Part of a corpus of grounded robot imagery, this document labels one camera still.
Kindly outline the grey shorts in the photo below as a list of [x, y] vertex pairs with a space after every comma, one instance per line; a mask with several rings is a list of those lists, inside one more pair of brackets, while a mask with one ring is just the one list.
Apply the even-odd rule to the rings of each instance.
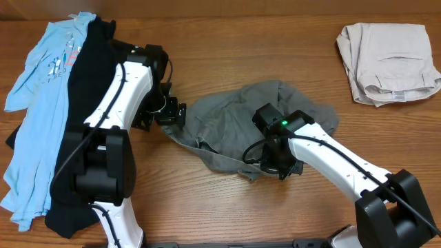
[[319, 105], [282, 81], [264, 81], [239, 90], [212, 94], [188, 107], [185, 126], [164, 126], [173, 141], [195, 153], [213, 171], [241, 174], [255, 181], [266, 173], [258, 164], [245, 164], [243, 152], [263, 135], [253, 124], [255, 111], [271, 103], [284, 115], [301, 110], [329, 134], [339, 117], [330, 105]]

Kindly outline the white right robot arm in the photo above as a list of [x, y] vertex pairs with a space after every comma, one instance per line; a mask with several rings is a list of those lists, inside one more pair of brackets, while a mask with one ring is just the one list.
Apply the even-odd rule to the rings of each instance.
[[244, 163], [258, 163], [280, 180], [308, 164], [354, 203], [355, 225], [329, 238], [295, 240], [294, 247], [421, 247], [440, 235], [418, 179], [407, 170], [393, 174], [367, 162], [300, 110], [284, 116], [268, 103], [252, 121], [264, 136], [255, 143], [263, 151]]

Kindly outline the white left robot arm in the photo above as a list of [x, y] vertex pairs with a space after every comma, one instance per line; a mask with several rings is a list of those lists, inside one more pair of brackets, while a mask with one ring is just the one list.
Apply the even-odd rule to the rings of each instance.
[[113, 40], [111, 47], [117, 59], [113, 81], [83, 124], [67, 131], [70, 154], [54, 175], [50, 192], [55, 193], [66, 175], [70, 191], [101, 221], [108, 247], [146, 247], [131, 200], [136, 165], [129, 131], [149, 131], [153, 123], [182, 128], [186, 105], [170, 95], [171, 82], [162, 81], [172, 69], [162, 46]]

